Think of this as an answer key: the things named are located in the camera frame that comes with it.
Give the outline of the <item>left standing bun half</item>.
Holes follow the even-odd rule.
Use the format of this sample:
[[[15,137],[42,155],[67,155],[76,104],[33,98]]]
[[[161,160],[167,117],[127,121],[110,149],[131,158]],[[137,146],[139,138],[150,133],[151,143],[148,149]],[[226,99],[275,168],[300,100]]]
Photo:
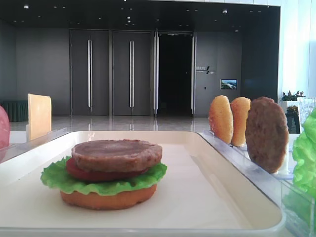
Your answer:
[[[227,96],[216,96],[209,110],[210,129],[214,135],[229,144],[233,137],[233,114]]]

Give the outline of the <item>potted red flowers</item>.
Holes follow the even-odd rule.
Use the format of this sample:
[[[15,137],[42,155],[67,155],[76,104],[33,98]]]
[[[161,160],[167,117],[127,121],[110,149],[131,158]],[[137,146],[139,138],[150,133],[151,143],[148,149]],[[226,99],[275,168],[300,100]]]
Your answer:
[[[297,91],[292,93],[290,90],[288,93],[283,92],[280,99],[280,105],[283,108],[284,112],[287,113],[298,113],[298,98],[305,97],[303,91]]]

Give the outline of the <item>cream rectangular tray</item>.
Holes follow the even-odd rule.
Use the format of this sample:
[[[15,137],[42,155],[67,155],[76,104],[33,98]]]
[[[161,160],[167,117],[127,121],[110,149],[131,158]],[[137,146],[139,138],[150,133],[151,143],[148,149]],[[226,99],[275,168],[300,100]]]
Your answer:
[[[74,145],[101,139],[160,144],[166,175],[152,198],[129,209],[69,206],[42,184],[42,170]],[[176,131],[78,131],[0,166],[3,237],[279,237],[285,213],[202,136]]]

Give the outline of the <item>clear holder rail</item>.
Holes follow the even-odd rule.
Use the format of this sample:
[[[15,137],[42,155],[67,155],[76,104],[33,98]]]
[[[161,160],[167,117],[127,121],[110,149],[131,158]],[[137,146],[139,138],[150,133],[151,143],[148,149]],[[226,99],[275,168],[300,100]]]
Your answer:
[[[284,236],[316,235],[316,199],[292,183],[294,161],[291,153],[284,167],[276,174],[269,174],[249,159],[246,145],[227,145],[209,130],[200,135],[281,208],[286,217]]]
[[[29,141],[26,143],[15,144],[15,145],[11,145],[9,147],[3,148],[0,150],[0,162],[1,163],[6,162],[7,160],[10,160],[18,155],[28,152],[50,141],[53,141],[54,139],[57,139],[67,133],[68,133],[67,129],[63,128],[60,130],[49,132],[47,135],[34,139],[32,141]]]

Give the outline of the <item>standing bun half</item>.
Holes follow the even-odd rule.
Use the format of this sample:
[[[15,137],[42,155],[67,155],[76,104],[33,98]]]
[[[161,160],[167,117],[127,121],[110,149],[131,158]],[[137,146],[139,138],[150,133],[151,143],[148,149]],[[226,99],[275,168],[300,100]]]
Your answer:
[[[233,137],[231,144],[240,147],[245,143],[245,130],[248,111],[251,100],[246,97],[238,97],[231,102],[233,114]]]
[[[216,96],[209,110],[210,129],[214,135],[229,144],[233,137],[233,114],[227,96]]]

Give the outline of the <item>clear right holder rail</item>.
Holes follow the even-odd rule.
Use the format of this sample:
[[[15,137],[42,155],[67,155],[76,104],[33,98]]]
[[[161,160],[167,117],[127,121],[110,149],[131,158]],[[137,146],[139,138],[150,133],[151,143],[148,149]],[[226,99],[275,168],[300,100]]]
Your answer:
[[[281,208],[286,217],[284,236],[316,235],[316,199],[292,183],[294,161],[291,153],[284,167],[276,174],[269,174],[249,159],[246,145],[227,145],[209,130],[200,135]]]

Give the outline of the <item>green draped table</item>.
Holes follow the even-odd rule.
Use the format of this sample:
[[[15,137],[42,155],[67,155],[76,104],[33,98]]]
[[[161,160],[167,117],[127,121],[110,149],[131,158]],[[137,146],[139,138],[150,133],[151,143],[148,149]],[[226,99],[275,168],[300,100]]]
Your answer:
[[[5,109],[10,122],[23,122],[28,120],[27,100],[6,100],[0,105]]]

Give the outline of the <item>clear drinking glass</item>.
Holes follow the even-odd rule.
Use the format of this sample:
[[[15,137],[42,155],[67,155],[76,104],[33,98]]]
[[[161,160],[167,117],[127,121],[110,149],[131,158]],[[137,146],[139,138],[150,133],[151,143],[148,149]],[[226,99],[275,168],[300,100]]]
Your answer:
[[[300,133],[304,131],[303,124],[306,118],[316,107],[316,98],[315,97],[298,97],[298,114],[299,114],[299,123],[300,123]]]

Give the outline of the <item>green lettuce leaf on stack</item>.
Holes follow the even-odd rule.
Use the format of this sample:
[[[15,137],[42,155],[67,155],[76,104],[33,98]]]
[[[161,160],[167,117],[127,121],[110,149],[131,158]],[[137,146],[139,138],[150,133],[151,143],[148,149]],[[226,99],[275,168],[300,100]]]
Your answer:
[[[166,174],[167,166],[163,163],[152,166],[147,172],[132,178],[108,182],[86,182],[71,176],[66,170],[70,156],[63,157],[43,169],[40,180],[51,189],[59,189],[66,194],[79,192],[87,195],[96,193],[100,196],[113,196],[125,191],[145,189],[157,184]]]

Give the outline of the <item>red tomato slice standing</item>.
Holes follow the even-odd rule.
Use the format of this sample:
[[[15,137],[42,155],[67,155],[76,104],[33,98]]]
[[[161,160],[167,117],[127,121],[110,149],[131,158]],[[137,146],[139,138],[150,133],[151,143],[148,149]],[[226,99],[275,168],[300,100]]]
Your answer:
[[[0,148],[9,146],[10,123],[9,118],[2,106],[0,106]]]

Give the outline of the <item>clear left holder rail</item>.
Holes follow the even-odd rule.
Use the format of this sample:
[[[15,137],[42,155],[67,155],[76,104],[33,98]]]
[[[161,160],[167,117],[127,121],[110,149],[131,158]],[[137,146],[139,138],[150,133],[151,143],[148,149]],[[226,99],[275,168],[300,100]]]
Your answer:
[[[6,162],[7,160],[10,160],[18,155],[28,152],[50,141],[53,141],[54,139],[57,139],[67,133],[68,133],[67,129],[63,128],[60,130],[49,132],[47,135],[34,139],[32,141],[29,141],[26,143],[15,144],[15,145],[11,145],[9,147],[3,148],[0,150],[0,162],[1,163]]]

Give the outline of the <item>bottom bun slice on tray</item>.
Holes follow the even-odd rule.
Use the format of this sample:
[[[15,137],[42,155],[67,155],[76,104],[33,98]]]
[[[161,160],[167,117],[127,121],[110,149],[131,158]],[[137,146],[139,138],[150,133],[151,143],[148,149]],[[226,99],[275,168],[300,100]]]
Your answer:
[[[113,196],[101,196],[97,193],[84,195],[77,191],[71,194],[61,191],[60,194],[62,200],[69,205],[94,210],[121,210],[147,201],[153,196],[156,189],[157,185],[154,184],[149,188],[124,191]]]

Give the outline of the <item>right standing bun half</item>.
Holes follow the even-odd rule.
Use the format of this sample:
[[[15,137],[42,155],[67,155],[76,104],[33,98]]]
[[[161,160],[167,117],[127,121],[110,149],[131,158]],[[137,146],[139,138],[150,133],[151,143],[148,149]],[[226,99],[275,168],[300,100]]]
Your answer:
[[[233,114],[233,137],[231,144],[240,147],[245,143],[245,130],[248,111],[251,100],[246,97],[238,97],[231,102]]]

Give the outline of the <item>red tomato slice on stack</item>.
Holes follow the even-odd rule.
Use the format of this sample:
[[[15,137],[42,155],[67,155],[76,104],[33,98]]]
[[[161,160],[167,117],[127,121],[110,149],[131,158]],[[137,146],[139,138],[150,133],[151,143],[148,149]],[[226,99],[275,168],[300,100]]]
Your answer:
[[[101,172],[101,171],[84,171],[80,169],[74,158],[66,161],[66,170],[74,178],[87,182],[107,182],[121,180],[139,176],[148,171],[148,168],[141,171],[132,172]]]

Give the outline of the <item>left orange cheese slice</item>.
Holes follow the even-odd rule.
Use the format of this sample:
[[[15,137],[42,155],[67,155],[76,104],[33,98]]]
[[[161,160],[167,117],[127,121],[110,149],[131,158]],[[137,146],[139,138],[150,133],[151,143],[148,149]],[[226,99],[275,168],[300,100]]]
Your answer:
[[[51,97],[28,94],[28,139],[29,141],[47,135],[51,129]]]

